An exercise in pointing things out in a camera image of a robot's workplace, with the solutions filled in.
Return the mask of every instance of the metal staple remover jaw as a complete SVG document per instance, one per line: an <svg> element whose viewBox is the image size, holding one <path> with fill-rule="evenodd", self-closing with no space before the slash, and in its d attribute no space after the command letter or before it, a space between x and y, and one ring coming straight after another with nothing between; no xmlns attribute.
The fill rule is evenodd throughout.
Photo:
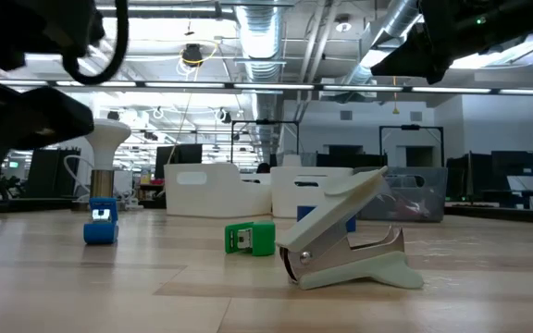
<svg viewBox="0 0 533 333"><path fill-rule="evenodd" d="M346 221L387 188L387 170L358 173L325 189L325 200L277 241L288 274L303 290L355 278L418 289L423 278L406 264L404 235L390 227L380 241L351 246Z"/></svg>

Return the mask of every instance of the wall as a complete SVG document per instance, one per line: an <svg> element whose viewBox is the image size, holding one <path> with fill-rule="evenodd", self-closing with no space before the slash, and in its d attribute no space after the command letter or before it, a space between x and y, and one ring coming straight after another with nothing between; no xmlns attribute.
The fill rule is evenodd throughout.
<svg viewBox="0 0 533 333"><path fill-rule="evenodd" d="M533 97L465 96L465 151L533 151ZM512 189L533 190L533 177L511 178Z"/></svg>
<svg viewBox="0 0 533 333"><path fill-rule="evenodd" d="M378 103L348 103L340 105L334 102L310 103L300 126L302 153L327 153L325 145L350 144L362 145L366 154L378 154L378 127L382 125L407 125L411 111L421 111L423 121L416 122L421 126L434 125L434 110L427 108L422 102L399 102L400 114L392 113L394 103L379 105ZM285 101L286 119L292 119L295 112L295 101ZM340 111L353 111L353 120L341 120ZM440 164L439 141L426 130L400 131L384 130L384 150L388 152L390 166L398 166L405 161L405 146L432 146L436 165ZM295 151L295 137L285 132L281 137L282 150Z"/></svg>
<svg viewBox="0 0 533 333"><path fill-rule="evenodd" d="M388 152L388 165L398 166L399 161L405 160L399 154L405 154L404 146L432 146L435 147L434 155L437 157L436 165L440 163L439 142L424 130L402 131L398 129L384 130L384 150ZM350 144L362 145L366 154L378 154L379 139L378 127L364 127L361 129L338 129L327 127L303 126L301 127L302 153L327 153L325 145L330 144ZM287 144L291 144L294 150L295 138L291 137Z"/></svg>
<svg viewBox="0 0 533 333"><path fill-rule="evenodd" d="M444 132L445 159L461 157L464 149L464 109L462 96L455 96L435 108L435 126Z"/></svg>
<svg viewBox="0 0 533 333"><path fill-rule="evenodd" d="M435 109L445 129L446 158L468 151L533 151L533 96L475 96L450 99ZM514 190L533 190L533 177L510 177Z"/></svg>

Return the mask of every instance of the ductwork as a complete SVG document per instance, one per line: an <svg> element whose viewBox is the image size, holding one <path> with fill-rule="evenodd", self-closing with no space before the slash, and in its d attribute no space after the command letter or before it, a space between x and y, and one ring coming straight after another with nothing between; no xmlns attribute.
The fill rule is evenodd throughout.
<svg viewBox="0 0 533 333"><path fill-rule="evenodd" d="M105 18L115 18L117 10L113 6L98 6ZM129 6L131 19L216 19L236 20L232 6L166 6L166 4L145 3L142 6Z"/></svg>
<svg viewBox="0 0 533 333"><path fill-rule="evenodd" d="M250 82L278 82L280 64L267 60L279 59L281 46L282 9L270 6L237 6L236 17L240 23L240 44L244 57L265 60L264 63L245 63L246 75ZM252 94L252 108L256 119L277 119L278 107L282 107L282 97L278 94ZM280 126L258 126L257 139L261 143L265 160L271 151L271 131L280 133Z"/></svg>
<svg viewBox="0 0 533 333"><path fill-rule="evenodd" d="M362 50L367 52L373 45L387 42L393 38L401 38L419 18L418 0L392 0L388 6L388 14L383 18L381 25L375 22L369 24L362 38ZM347 75L342 84L366 84L373 75L369 68L357 64Z"/></svg>

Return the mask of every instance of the wooden floor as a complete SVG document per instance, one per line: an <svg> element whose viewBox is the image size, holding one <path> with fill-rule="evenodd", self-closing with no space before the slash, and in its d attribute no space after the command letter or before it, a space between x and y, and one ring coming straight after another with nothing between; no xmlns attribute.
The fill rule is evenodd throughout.
<svg viewBox="0 0 533 333"><path fill-rule="evenodd" d="M125 213L118 245L86 247L87 218L0 216L0 332L533 332L533 224L404 224L422 290L301 291L277 255L224 254L234 221ZM278 234L293 223L276 222ZM360 222L352 242L387 226Z"/></svg>

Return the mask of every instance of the desk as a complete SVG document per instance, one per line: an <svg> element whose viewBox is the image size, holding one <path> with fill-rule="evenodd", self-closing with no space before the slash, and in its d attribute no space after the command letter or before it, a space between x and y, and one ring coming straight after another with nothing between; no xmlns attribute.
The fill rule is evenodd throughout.
<svg viewBox="0 0 533 333"><path fill-rule="evenodd" d="M86 219L0 215L0 332L533 332L533 224L400 223L422 290L301 291L276 255L224 254L223 228L241 221L121 213L116 246L86 247ZM351 242L387 226L360 221Z"/></svg>

